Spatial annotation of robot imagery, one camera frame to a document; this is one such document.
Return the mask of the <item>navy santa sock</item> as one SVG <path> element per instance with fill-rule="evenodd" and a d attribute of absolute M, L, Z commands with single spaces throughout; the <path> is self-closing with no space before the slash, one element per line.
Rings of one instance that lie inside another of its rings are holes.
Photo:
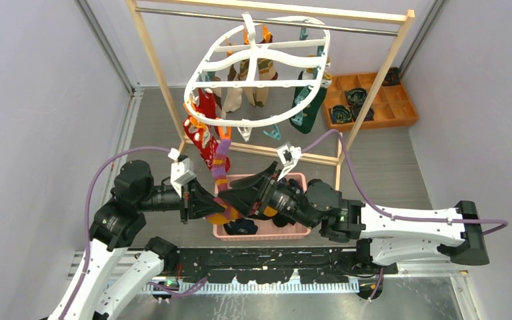
<path fill-rule="evenodd" d="M 224 230 L 228 235 L 255 235 L 259 227 L 251 219 L 237 219 L 224 224 Z"/>

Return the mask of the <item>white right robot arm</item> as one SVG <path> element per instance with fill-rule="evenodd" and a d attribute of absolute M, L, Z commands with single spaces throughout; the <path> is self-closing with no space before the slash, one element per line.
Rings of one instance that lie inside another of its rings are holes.
<path fill-rule="evenodd" d="M 218 197 L 243 216 L 266 208 L 337 243 L 354 240 L 354 265 L 362 273 L 378 266 L 447 257 L 466 266 L 489 264 L 482 221 L 472 201 L 447 209 L 400 209 L 343 197 L 330 184 L 312 179 L 305 191 L 280 180 L 277 164 L 230 182 Z"/>

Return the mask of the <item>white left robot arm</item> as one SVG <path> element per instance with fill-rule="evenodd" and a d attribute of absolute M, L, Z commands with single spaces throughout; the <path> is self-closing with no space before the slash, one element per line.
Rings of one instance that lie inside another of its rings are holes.
<path fill-rule="evenodd" d="M 189 174 L 185 186 L 176 191 L 169 185 L 155 185 L 147 162 L 127 162 L 115 178 L 110 200 L 94 214 L 89 246 L 50 319 L 117 319 L 152 278 L 169 276 L 177 270 L 177 247 L 154 237 L 137 262 L 114 284 L 108 284 L 144 228 L 145 213 L 149 211 L 179 211 L 188 221 L 222 213 L 224 208 L 200 186 L 194 174 Z"/>

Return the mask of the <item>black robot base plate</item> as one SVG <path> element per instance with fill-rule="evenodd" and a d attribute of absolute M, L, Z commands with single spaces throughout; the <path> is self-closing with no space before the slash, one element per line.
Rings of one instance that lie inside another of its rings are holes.
<path fill-rule="evenodd" d="M 206 247 L 179 248 L 160 276 L 196 283 L 286 283 L 298 275 L 304 284 L 342 283 L 345 276 L 396 275 L 396 264 L 379 267 L 352 247 Z"/>

